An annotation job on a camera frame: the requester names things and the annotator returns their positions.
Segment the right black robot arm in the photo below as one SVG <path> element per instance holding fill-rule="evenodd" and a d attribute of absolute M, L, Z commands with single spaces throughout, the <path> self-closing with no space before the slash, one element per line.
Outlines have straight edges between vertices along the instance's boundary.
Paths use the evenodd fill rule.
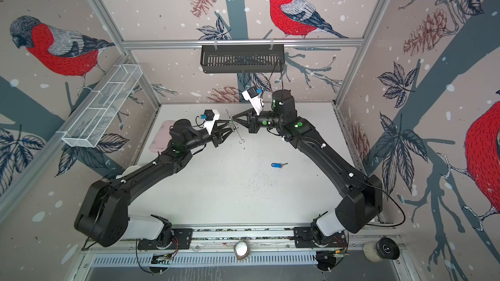
<path fill-rule="evenodd" d="M 313 222 L 316 230 L 327 237 L 342 230 L 358 233 L 382 212 L 382 181 L 350 165 L 325 142 L 312 123 L 298 116 L 289 90 L 273 92 L 270 111 L 264 110 L 263 94 L 264 91 L 256 87 L 244 91 L 244 100 L 253 108 L 234 115 L 233 120 L 250 133 L 257 133 L 262 127 L 276 129 L 283 140 L 305 154 L 336 187 L 342 200 L 334 211 Z"/>

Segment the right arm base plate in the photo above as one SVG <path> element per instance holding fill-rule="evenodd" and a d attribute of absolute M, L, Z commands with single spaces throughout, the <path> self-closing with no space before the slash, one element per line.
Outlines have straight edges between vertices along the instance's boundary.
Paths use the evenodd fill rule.
<path fill-rule="evenodd" d="M 344 232 L 325 236 L 310 226 L 294 227 L 293 236 L 290 239 L 293 240 L 296 248 L 345 248 L 348 244 Z"/>

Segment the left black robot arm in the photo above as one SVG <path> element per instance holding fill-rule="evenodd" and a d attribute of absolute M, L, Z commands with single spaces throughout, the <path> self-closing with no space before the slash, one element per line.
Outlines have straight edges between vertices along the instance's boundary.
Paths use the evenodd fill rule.
<path fill-rule="evenodd" d="M 87 191 L 74 221 L 74 228 L 103 247 L 118 242 L 126 233 L 129 205 L 161 180 L 179 173 L 193 157 L 194 148 L 223 143 L 233 132 L 228 120 L 212 122 L 212 129 L 194 129 L 187 119 L 170 128 L 167 148 L 153 161 L 120 179 L 99 180 Z"/>

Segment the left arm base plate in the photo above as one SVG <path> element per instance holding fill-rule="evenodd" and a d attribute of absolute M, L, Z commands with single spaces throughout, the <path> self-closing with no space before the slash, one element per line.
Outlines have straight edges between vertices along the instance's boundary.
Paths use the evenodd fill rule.
<path fill-rule="evenodd" d="M 138 241 L 139 251 L 160 251 L 160 250 L 188 250 L 193 237 L 192 228 L 174 228 L 171 230 L 171 236 L 168 244 L 158 240 L 141 239 Z"/>

